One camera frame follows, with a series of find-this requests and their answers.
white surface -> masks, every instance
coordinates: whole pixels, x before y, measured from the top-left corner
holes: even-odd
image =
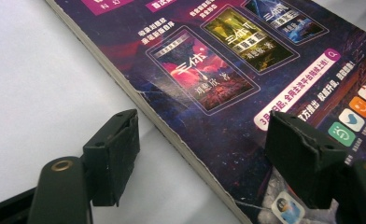
[[[366,30],[366,1],[317,0]],[[36,185],[41,168],[136,106],[44,1],[0,0],[0,202]],[[94,223],[238,223],[139,112],[141,152],[120,208]]]

book cover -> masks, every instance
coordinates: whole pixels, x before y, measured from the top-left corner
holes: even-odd
[[[277,110],[366,160],[364,31],[309,0],[47,1],[243,222],[334,221],[263,148]]]

orange icon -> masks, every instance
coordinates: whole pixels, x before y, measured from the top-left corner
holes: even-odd
[[[355,96],[349,103],[349,106],[362,117],[366,118],[366,101],[362,100],[358,96]]]

magazine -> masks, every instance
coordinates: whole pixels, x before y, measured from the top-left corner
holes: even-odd
[[[366,32],[310,0],[47,1],[242,222],[334,222],[265,137],[289,112],[366,160]]]

poster image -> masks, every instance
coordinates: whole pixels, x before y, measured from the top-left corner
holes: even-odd
[[[327,33],[319,23],[279,0],[250,0],[244,7],[296,45]]]
[[[222,10],[204,28],[259,73],[294,57],[292,51],[231,7]]]
[[[149,56],[207,114],[259,90],[188,29],[165,39]]]

